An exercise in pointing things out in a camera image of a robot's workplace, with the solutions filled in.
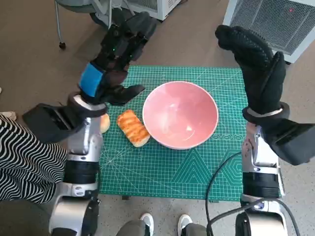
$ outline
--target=table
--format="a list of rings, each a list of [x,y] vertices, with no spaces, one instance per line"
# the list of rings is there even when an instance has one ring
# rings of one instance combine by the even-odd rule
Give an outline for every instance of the table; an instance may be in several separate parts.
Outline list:
[[[206,89],[217,103],[219,123],[212,137],[189,150],[163,147],[153,138],[135,148],[116,124],[119,114],[134,110],[142,119],[145,98],[169,81],[188,81]],[[101,151],[103,194],[204,199],[206,188],[218,166],[241,149],[247,106],[239,68],[131,66],[125,86],[142,84],[145,91],[123,107],[109,108],[111,125],[104,134]],[[242,192],[241,156],[233,158],[217,176],[210,200],[239,201]]]

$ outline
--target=bread roll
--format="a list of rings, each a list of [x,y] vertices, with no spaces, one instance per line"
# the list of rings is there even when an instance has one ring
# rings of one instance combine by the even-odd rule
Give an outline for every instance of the bread roll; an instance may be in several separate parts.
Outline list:
[[[103,134],[105,133],[110,126],[110,120],[109,120],[109,115],[104,114],[100,117],[100,132]]]
[[[150,138],[150,134],[132,110],[118,116],[117,125],[136,148],[146,144]]]

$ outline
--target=blue strap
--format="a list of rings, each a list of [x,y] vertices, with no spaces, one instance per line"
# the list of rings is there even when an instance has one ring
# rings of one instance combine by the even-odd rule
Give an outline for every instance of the blue strap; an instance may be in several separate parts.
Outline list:
[[[87,65],[81,75],[80,88],[90,97],[95,97],[97,87],[102,80],[103,73],[96,69],[91,63]]]

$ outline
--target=black and white striped fabric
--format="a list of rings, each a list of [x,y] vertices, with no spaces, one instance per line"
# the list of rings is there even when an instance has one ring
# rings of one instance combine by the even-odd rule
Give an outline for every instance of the black and white striped fabric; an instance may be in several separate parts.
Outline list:
[[[27,128],[0,115],[0,200],[50,201],[65,160],[65,148],[41,143]]]

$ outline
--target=pink bowl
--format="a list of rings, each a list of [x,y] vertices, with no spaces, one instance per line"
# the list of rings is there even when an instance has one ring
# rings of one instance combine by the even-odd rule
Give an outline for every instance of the pink bowl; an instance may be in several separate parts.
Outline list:
[[[172,149],[206,141],[218,124],[218,108],[202,87],[175,81],[155,88],[144,102],[142,117],[151,136]]]

